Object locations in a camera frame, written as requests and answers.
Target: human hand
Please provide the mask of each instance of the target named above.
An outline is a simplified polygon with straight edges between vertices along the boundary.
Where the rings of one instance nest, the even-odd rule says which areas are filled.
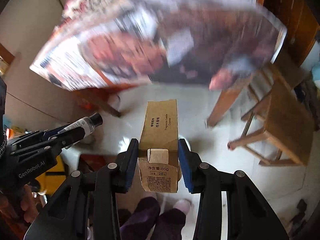
[[[32,223],[37,215],[38,211],[36,209],[36,204],[33,200],[31,188],[28,185],[24,186],[25,194],[23,199],[21,200],[20,206],[24,213],[24,220],[27,223]],[[0,193],[0,212],[8,218],[17,218],[17,214],[15,213],[13,207],[10,205],[6,196]]]

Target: white tile floor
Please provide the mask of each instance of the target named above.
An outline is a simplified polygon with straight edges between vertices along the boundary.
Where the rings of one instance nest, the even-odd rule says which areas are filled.
[[[197,152],[202,161],[208,162],[220,171],[234,173],[243,170],[267,198],[270,205],[285,224],[296,214],[296,205],[301,198],[308,204],[306,217],[310,217],[320,199],[320,133],[314,133],[311,160],[307,168],[284,167],[270,168],[258,166],[259,160],[249,152],[237,148],[227,150],[228,141],[241,135],[245,123],[240,117],[254,102],[244,91],[227,112],[224,119],[214,129],[205,127],[205,120],[218,100],[220,92],[208,91],[203,87],[186,87],[174,85],[141,86],[124,91],[120,111],[123,117],[116,118],[102,113],[104,123],[95,131],[97,142],[95,152],[105,155],[116,155],[125,151],[131,138],[140,139],[145,110],[148,101],[177,99],[179,134],[187,138],[191,149]],[[255,120],[250,129],[256,129],[261,123]],[[264,142],[252,145],[265,156],[276,153],[276,149]],[[159,194],[159,201],[164,208],[174,204],[177,199],[186,198],[192,201],[192,209],[187,216],[186,226],[182,230],[184,240],[192,239],[199,205],[199,195],[191,195],[184,186],[183,178],[176,194]],[[130,192],[118,197],[118,205],[133,211],[141,198],[139,170],[136,170]],[[221,239],[226,239],[227,207],[223,208],[223,227]]]

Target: black cable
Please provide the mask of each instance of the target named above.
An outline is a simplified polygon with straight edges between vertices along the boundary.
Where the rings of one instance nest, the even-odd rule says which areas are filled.
[[[12,96],[12,97],[14,97],[15,99],[19,100],[20,102],[26,104],[27,106],[30,106],[30,107],[32,107],[33,109],[36,109],[36,110],[38,110],[39,112],[41,112],[41,113],[43,113],[43,114],[46,114],[46,115],[48,115],[48,116],[50,116],[50,117],[52,117],[52,118],[54,118],[54,119],[57,119],[57,120],[60,121],[60,122],[69,123],[69,122],[67,122],[67,121],[65,121],[65,120],[61,120],[61,119],[58,118],[58,117],[54,117],[54,116],[52,116],[52,115],[50,115],[50,114],[47,114],[47,113],[45,113],[45,112],[43,112],[43,111],[41,111],[41,110],[39,110],[39,109],[37,109],[37,108],[29,105],[29,104],[27,104],[26,102],[23,102],[22,100],[20,100],[19,98],[15,97],[15,96],[12,95],[12,94],[10,94],[9,92],[7,92],[7,94],[9,94],[10,96]]]

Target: person's leg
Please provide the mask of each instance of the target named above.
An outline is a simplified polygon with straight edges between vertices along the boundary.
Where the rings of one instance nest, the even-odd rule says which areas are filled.
[[[173,209],[159,216],[150,240],[181,240],[181,230],[186,223],[190,202],[179,200]]]
[[[132,216],[121,226],[123,240],[145,240],[160,213],[158,201],[152,197],[140,200]]]

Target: bottle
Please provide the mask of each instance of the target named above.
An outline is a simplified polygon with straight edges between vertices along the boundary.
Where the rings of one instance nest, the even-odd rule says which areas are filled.
[[[68,131],[70,129],[73,129],[73,128],[80,126],[84,129],[84,132],[85,132],[84,137],[87,137],[89,134],[91,134],[94,131],[94,129],[97,126],[102,125],[102,124],[103,124],[103,119],[102,119],[101,115],[99,113],[95,113],[90,117],[86,116],[84,118],[79,119],[78,121],[63,128],[58,133],[62,133],[62,132],[65,132],[65,131]],[[75,145],[78,142],[75,142],[71,145],[66,146],[65,149],[69,149],[71,146]]]

